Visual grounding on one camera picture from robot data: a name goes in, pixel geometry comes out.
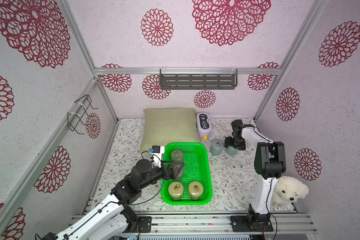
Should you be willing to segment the dark green canister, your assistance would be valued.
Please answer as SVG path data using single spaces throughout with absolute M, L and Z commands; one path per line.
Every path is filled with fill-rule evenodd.
M 184 153 L 179 149 L 175 149 L 171 152 L 171 161 L 173 163 L 183 163 L 184 162 Z
M 174 171 L 174 181 L 175 182 L 180 182 L 183 179 L 183 175 L 184 175 L 184 163 L 180 163 L 180 164 L 174 164 L 173 166 L 173 171 Z

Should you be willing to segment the green plastic basket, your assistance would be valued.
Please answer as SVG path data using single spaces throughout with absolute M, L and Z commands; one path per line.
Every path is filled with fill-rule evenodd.
M 180 183 L 183 185 L 184 191 L 181 199 L 175 201 L 169 193 L 169 187 L 173 180 L 162 181 L 161 195 L 163 201 L 174 206 L 205 205 L 209 203 L 213 197 L 213 188 L 206 147 L 200 143 L 171 143 L 165 147 L 163 160 L 170 161 L 171 153 L 175 150 L 183 152 L 185 166 Z M 203 192 L 198 200 L 191 199 L 189 185 L 192 182 L 199 182 L 203 186 Z

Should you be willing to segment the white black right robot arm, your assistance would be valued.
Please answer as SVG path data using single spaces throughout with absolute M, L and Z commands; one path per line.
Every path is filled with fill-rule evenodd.
M 244 124 L 242 120 L 231 122 L 233 133 L 225 139 L 225 147 L 244 151 L 246 143 L 255 148 L 254 168 L 259 183 L 254 201 L 244 216 L 244 224 L 254 230 L 256 227 L 271 224 L 271 198 L 279 178 L 286 171 L 285 146 L 260 133 L 252 124 Z

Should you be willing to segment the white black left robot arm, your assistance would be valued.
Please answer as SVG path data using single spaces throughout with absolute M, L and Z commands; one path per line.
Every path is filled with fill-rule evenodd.
M 160 180 L 174 180 L 185 163 L 169 162 L 155 166 L 147 159 L 139 160 L 111 190 L 111 193 L 88 214 L 58 234 L 48 233 L 44 237 L 35 235 L 36 240 L 107 240 L 125 231 L 137 229 L 137 214 L 131 205 L 141 197 L 142 189 Z

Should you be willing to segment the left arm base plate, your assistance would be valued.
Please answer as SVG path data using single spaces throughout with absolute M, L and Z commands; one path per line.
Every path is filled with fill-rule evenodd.
M 152 227 L 152 217 L 138 216 L 131 207 L 121 211 L 121 215 L 126 219 L 127 227 L 123 233 L 150 233 Z

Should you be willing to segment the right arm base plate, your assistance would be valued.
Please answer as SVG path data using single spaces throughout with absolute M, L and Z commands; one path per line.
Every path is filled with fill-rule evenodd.
M 265 210 L 260 213 L 252 205 L 246 215 L 235 215 L 230 217 L 233 232 L 273 232 L 274 228 L 271 223 L 271 213 Z

